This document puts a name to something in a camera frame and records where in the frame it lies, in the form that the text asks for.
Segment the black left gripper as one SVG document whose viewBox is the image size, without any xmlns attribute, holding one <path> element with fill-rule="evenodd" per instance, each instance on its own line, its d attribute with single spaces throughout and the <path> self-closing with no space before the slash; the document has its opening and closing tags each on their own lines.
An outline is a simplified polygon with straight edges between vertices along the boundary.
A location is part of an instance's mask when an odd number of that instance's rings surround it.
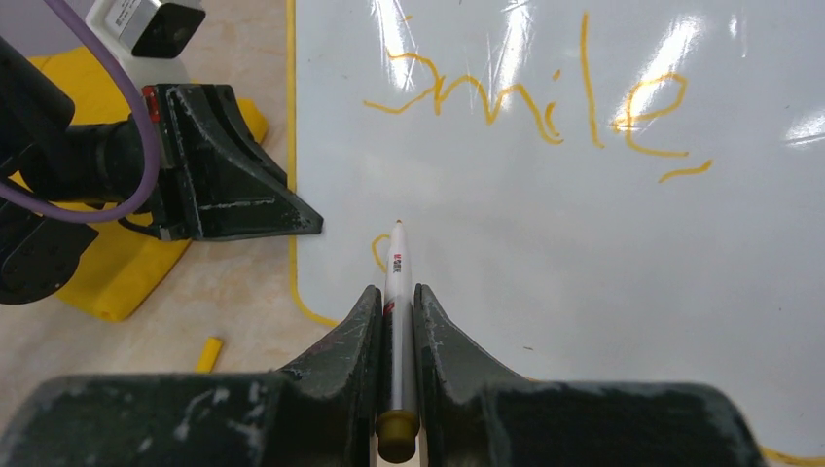
<svg viewBox="0 0 825 467">
<path fill-rule="evenodd" d="M 229 241 L 320 234 L 323 218 L 288 187 L 228 85 L 140 90 L 157 139 L 156 185 L 118 220 L 160 241 Z"/>
</svg>

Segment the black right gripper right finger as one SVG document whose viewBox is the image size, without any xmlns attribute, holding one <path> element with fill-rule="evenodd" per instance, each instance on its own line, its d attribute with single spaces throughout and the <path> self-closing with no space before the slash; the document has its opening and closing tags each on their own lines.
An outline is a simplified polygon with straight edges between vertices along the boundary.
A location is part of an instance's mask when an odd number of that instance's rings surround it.
<svg viewBox="0 0 825 467">
<path fill-rule="evenodd" d="M 535 381 L 414 290 L 425 466 L 760 466 L 744 416 L 700 383 Z"/>
</svg>

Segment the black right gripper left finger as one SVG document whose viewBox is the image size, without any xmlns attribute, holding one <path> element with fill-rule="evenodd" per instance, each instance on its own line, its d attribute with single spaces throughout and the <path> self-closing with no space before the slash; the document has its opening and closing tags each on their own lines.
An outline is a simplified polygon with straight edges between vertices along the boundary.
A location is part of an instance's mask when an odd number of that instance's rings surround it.
<svg viewBox="0 0 825 467">
<path fill-rule="evenodd" d="M 374 466 L 381 293 L 262 373 L 78 375 L 39 385 L 5 466 Z"/>
</svg>

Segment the white marker pen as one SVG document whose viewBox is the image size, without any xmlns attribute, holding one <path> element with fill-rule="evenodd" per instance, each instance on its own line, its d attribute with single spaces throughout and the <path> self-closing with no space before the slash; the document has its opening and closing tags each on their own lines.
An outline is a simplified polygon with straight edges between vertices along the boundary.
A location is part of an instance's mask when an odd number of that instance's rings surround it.
<svg viewBox="0 0 825 467">
<path fill-rule="evenodd" d="M 382 309 L 382 348 L 377 399 L 377 452 L 391 463 L 410 460 L 419 431 L 413 336 L 412 263 L 404 224 L 389 234 Z"/>
</svg>

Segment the yellow marker cap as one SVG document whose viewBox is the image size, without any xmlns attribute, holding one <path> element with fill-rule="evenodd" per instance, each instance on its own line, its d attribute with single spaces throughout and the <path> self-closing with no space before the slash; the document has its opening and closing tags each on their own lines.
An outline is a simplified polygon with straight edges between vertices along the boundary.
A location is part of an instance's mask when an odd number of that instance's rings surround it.
<svg viewBox="0 0 825 467">
<path fill-rule="evenodd" d="M 198 357 L 195 366 L 195 372 L 199 374 L 211 373 L 217 364 L 223 346 L 224 341 L 222 339 L 217 337 L 209 337 L 202 347 L 200 356 Z"/>
</svg>

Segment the white whiteboard yellow rim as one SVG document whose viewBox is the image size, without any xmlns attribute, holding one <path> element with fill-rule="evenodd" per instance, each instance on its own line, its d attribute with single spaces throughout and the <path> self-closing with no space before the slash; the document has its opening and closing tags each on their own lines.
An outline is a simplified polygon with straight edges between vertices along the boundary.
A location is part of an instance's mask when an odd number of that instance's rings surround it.
<svg viewBox="0 0 825 467">
<path fill-rule="evenodd" d="M 290 243 L 328 325 L 386 237 L 535 379 L 689 380 L 824 462 L 820 1 L 291 1 Z"/>
</svg>

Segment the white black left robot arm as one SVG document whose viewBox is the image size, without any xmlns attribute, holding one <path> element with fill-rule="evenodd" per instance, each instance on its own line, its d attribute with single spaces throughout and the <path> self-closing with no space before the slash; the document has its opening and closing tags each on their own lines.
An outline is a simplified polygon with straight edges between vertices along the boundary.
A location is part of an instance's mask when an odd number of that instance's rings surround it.
<svg viewBox="0 0 825 467">
<path fill-rule="evenodd" d="M 288 187 L 287 173 L 254 140 L 227 85 L 158 84 L 143 95 L 160 134 L 157 184 L 139 206 L 161 241 L 222 241 L 319 234 L 322 216 Z M 75 106 L 10 44 L 1 46 L 1 176 L 42 201 L 78 201 L 99 213 L 137 189 L 144 156 L 133 119 L 76 125 Z M 1 204 L 1 301 L 23 305 L 62 288 L 89 255 L 88 222 Z"/>
</svg>

